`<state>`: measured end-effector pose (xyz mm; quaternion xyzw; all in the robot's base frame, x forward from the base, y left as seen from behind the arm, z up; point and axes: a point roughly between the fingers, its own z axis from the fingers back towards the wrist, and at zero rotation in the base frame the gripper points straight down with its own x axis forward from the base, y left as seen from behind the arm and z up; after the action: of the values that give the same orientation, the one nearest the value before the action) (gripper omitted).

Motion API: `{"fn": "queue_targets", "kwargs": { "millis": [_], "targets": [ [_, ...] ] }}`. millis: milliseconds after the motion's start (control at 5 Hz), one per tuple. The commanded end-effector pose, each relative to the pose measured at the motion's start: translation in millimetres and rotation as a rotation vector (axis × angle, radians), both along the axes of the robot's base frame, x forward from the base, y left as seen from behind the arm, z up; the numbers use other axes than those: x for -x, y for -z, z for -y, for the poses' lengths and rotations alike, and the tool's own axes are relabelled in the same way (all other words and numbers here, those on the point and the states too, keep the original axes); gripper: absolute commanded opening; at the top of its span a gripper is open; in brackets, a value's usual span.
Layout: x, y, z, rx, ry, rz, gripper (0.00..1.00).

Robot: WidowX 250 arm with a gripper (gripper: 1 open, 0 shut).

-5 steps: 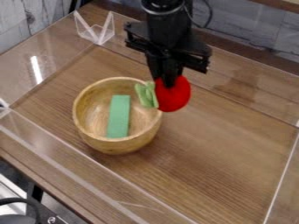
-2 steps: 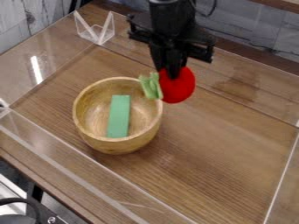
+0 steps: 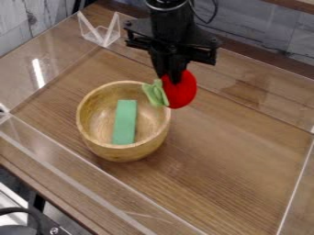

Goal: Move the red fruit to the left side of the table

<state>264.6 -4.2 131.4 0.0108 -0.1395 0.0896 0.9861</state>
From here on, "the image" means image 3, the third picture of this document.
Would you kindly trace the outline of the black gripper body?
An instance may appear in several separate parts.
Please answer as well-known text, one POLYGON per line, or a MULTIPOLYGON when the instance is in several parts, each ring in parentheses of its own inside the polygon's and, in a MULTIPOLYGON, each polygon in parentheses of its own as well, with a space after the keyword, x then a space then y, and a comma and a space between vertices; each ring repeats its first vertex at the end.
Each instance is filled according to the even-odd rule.
POLYGON ((177 57, 182 63, 215 65, 221 41, 195 23, 194 0, 143 1, 148 17, 124 23, 128 47, 147 50, 155 61, 177 57))

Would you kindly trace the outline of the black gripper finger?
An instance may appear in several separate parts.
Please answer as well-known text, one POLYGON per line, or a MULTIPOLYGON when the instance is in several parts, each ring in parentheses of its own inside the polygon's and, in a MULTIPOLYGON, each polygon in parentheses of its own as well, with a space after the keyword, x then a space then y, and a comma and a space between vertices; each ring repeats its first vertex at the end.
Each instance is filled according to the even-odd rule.
POLYGON ((151 62, 156 71, 158 77, 162 77, 169 71, 169 53, 162 50, 151 49, 148 51, 151 62))
POLYGON ((178 84, 182 81, 182 73, 187 68, 189 59, 181 54, 173 54, 169 59, 169 76, 171 78, 173 84, 178 84))

